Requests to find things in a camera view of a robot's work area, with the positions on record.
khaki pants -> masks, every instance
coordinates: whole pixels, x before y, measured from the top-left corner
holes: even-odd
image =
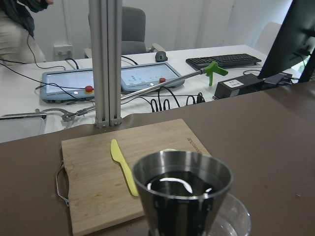
[[[0,60],[10,60],[23,63],[35,63],[46,61],[45,56],[29,32],[20,24],[12,21],[3,10],[0,9]]]

label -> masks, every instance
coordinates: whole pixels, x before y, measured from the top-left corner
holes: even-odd
[[[238,80],[229,80],[226,82],[223,82],[225,85],[229,86],[230,88],[235,88],[241,85],[244,85],[243,83],[239,82]]]

wooden cutting board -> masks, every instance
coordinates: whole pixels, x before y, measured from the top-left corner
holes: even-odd
[[[131,169],[141,157],[166,148],[209,155],[182,119],[62,141],[74,236],[144,214],[139,197],[129,193],[120,165],[112,160],[112,139]]]

stainless steel cup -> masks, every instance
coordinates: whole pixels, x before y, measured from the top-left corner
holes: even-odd
[[[221,161],[188,151],[150,154],[141,158],[132,171],[152,236],[208,235],[233,182],[232,172]],[[216,191],[198,196],[178,196],[148,188],[153,178],[169,172],[192,173]]]

yellow plastic knife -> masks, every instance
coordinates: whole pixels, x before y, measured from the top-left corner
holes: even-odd
[[[119,149],[119,146],[118,146],[116,139],[112,140],[112,142],[110,144],[110,151],[112,153],[113,160],[119,162],[122,169],[123,169],[123,173],[124,173],[125,178],[127,180],[127,185],[128,185],[128,188],[129,188],[131,194],[138,197],[139,195],[138,195],[136,185],[133,181],[132,172],[131,172],[128,164],[126,163],[124,156],[122,155],[122,152]]]

